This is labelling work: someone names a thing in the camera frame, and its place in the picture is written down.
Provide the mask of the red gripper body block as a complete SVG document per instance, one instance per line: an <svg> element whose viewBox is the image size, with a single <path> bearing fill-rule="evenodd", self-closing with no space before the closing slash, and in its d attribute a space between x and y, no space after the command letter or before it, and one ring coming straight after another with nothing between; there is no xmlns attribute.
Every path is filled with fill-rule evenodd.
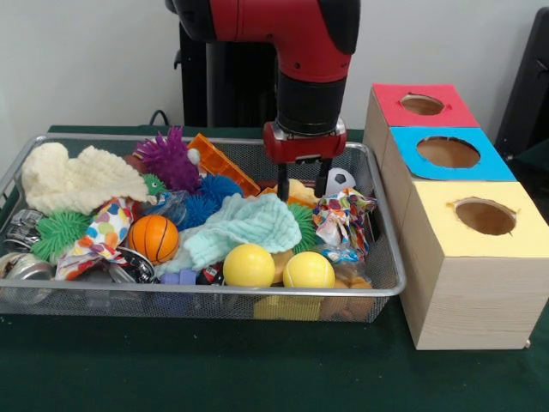
<svg viewBox="0 0 549 412"><path fill-rule="evenodd" d="M347 129L339 119L329 134L305 136L285 132L274 121L263 126L262 139L267 157L276 165L327 160L340 155L346 147Z"/></svg>

